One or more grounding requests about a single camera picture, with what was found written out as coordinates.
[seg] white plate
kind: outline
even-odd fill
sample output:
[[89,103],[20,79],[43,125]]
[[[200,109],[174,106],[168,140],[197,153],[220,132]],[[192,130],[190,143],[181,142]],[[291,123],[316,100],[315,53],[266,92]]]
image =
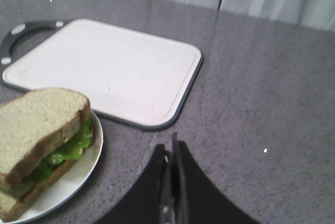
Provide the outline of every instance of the white plate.
[[0,219],[0,223],[27,223],[42,217],[64,204],[84,185],[98,162],[104,141],[101,123],[93,112],[90,119],[96,137],[94,144],[85,151],[84,156],[56,183],[45,190],[18,220],[2,222]]

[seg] lettuce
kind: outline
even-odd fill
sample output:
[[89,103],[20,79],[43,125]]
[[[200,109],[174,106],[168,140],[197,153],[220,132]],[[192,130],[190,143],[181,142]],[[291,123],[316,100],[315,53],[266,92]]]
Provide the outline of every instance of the lettuce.
[[84,149],[92,143],[90,120],[84,122],[79,131],[66,143],[45,156],[39,165],[23,179],[24,184],[39,183],[48,179],[53,169],[66,160],[78,160],[84,155]]

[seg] white cutting board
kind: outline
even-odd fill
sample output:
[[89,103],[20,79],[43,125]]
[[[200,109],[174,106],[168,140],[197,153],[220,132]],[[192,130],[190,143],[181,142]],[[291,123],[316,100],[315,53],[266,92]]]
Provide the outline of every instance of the white cutting board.
[[3,81],[74,89],[97,113],[158,129],[177,116],[201,61],[191,44],[78,19],[8,66]]

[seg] countertop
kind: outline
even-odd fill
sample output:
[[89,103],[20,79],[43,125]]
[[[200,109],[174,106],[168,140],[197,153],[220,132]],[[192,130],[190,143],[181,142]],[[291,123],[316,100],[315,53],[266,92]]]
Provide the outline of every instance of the countertop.
[[[100,117],[105,144],[92,176],[32,223],[94,223],[157,143],[171,148],[173,132],[260,223],[335,223],[334,33],[163,0],[0,0],[0,40],[25,21],[80,17],[194,44],[204,63],[171,127],[147,132]],[[0,103],[21,94],[0,85]]]

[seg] bread slice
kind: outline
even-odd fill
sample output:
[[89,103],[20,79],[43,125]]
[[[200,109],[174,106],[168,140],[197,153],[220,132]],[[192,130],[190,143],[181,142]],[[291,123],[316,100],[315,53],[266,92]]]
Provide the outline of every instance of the bread slice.
[[18,186],[89,114],[88,98],[63,88],[31,91],[0,107],[0,188]]
[[15,190],[7,192],[0,189],[0,218],[2,221],[9,222],[18,219],[46,188],[63,176],[75,163],[76,160],[63,162],[53,171],[50,178],[28,188],[28,193],[24,191],[16,193]]

